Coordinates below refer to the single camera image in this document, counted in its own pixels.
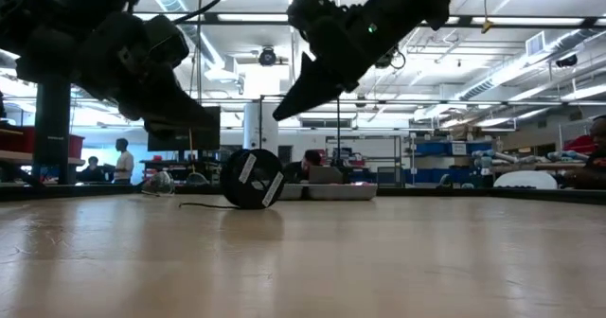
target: ceiling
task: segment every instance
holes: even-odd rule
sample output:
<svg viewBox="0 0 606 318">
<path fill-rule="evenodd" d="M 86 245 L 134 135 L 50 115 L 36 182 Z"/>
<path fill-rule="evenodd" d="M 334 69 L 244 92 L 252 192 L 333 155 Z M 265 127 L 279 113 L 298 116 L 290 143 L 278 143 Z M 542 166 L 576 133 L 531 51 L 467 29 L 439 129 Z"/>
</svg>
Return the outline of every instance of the ceiling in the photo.
<svg viewBox="0 0 606 318">
<path fill-rule="evenodd" d="M 197 8 L 199 0 L 181 0 L 184 10 Z M 334 0 L 342 5 L 364 2 L 365 0 Z M 213 12 L 284 12 L 289 5 L 289 0 L 225 0 L 212 9 Z M 156 0 L 141 0 L 135 12 L 162 12 Z M 532 17 L 602 17 L 606 15 L 606 0 L 452 0 L 451 14 L 476 15 L 483 17 L 485 10 L 490 16 L 532 16 Z M 540 20 L 526 19 L 525 21 L 540 24 Z M 269 75 L 280 78 L 279 92 L 286 93 L 292 83 L 292 71 L 290 64 L 294 63 L 295 74 L 298 74 L 299 57 L 301 52 L 309 52 L 306 43 L 293 33 L 289 26 L 262 26 L 247 24 L 241 26 L 205 25 L 201 31 L 207 38 L 207 42 L 216 50 L 223 59 L 235 58 L 239 64 L 238 74 L 244 77 L 244 85 L 252 80 L 255 74 L 260 73 L 256 62 L 258 53 L 264 46 L 272 46 L 277 55 L 283 58 L 283 65 L 267 67 L 272 71 Z M 482 34 L 479 28 L 457 28 L 448 27 L 439 31 L 431 28 L 420 27 L 411 32 L 401 42 L 401 50 L 405 53 L 406 63 L 402 69 L 393 68 L 368 70 L 360 80 L 360 86 L 353 95 L 343 95 L 343 98 L 353 99 L 364 96 L 366 99 L 399 99 L 399 100 L 428 100 L 428 99 L 457 99 L 457 94 L 463 90 L 472 80 L 478 80 L 484 76 L 491 75 L 495 69 L 504 63 L 519 58 L 526 53 L 526 40 L 540 33 L 540 26 L 532 28 L 493 28 Z M 571 29 L 546 29 L 545 35 L 549 38 L 563 36 Z M 471 101 L 482 100 L 508 100 L 517 94 L 529 89 L 541 86 L 551 80 L 562 79 L 559 87 L 550 87 L 532 97 L 524 100 L 557 100 L 565 96 L 565 92 L 571 93 L 575 89 L 571 86 L 572 80 L 567 79 L 572 73 L 586 69 L 587 73 L 577 76 L 574 81 L 582 85 L 594 86 L 592 82 L 599 82 L 599 76 L 604 72 L 604 67 L 598 63 L 606 59 L 606 35 L 599 36 L 591 41 L 579 42 L 574 50 L 577 53 L 578 63 L 574 67 L 559 68 L 547 59 L 544 62 L 533 63 L 524 73 L 500 82 L 498 87 L 483 92 L 481 95 L 471 97 Z M 185 90 L 192 91 L 194 97 L 198 96 L 198 86 L 191 83 L 193 66 L 190 60 L 185 60 L 175 71 Z M 258 97 L 257 92 L 249 92 L 244 87 L 244 95 L 237 84 L 233 82 L 222 83 L 203 78 L 202 98 L 208 98 L 207 102 L 213 102 L 212 98 L 239 98 Z M 601 92 L 584 99 L 601 99 Z M 242 104 L 223 104 L 226 112 L 240 113 Z M 376 114 L 378 122 L 380 119 L 392 120 L 394 113 L 402 114 L 402 118 L 414 116 L 418 122 L 427 120 L 428 108 L 434 108 L 430 104 L 392 104 L 392 105 L 366 105 L 357 108 L 353 104 L 345 104 L 342 108 L 346 112 L 360 112 Z M 456 107 L 443 106 L 440 111 L 433 111 L 434 116 L 442 121 L 468 120 L 477 122 L 486 117 L 495 117 L 499 114 L 507 115 L 507 108 L 489 106 L 484 104 L 482 111 L 478 111 L 475 104 Z M 536 106 L 528 106 L 527 111 L 537 110 Z M 320 113 L 335 111 L 335 105 L 329 104 L 314 110 Z M 225 114 L 222 121 L 229 124 L 224 126 L 238 126 L 239 116 Z"/>
</svg>

